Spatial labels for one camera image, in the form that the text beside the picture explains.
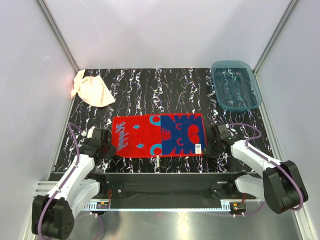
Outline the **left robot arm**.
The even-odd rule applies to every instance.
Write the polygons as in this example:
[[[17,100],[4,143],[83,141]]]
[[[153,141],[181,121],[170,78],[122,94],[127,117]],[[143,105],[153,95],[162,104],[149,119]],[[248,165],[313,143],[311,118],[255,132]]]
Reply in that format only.
[[[93,126],[83,144],[75,147],[75,159],[58,183],[32,202],[31,232],[42,240],[68,239],[78,214],[92,198],[112,196],[106,176],[95,170],[100,161],[116,153],[111,132]]]

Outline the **red blue patterned towel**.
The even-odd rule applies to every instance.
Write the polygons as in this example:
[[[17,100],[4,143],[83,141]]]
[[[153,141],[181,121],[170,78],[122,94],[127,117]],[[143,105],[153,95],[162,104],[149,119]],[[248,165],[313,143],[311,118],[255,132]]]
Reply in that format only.
[[[201,113],[116,116],[112,144],[124,158],[200,156],[207,145]]]

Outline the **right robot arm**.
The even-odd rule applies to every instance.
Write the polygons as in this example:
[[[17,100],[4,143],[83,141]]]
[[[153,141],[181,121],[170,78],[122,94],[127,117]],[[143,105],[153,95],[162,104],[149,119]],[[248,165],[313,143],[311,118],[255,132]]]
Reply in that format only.
[[[309,196],[297,165],[291,160],[275,159],[250,144],[251,140],[262,135],[257,128],[252,129],[258,135],[244,139],[239,135],[233,135],[224,123],[211,126],[213,139],[204,149],[205,156],[217,158],[227,153],[259,175],[253,177],[246,172],[235,174],[220,195],[227,194],[235,199],[246,194],[254,196],[264,200],[276,214],[288,210],[299,211]]]

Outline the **pink towel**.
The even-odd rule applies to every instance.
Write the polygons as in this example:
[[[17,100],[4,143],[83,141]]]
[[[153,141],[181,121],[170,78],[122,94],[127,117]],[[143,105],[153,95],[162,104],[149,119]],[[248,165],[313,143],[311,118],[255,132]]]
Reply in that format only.
[[[73,99],[78,95],[85,103],[97,108],[114,103],[116,100],[101,76],[84,76],[85,71],[85,69],[78,71],[74,77],[70,98]]]

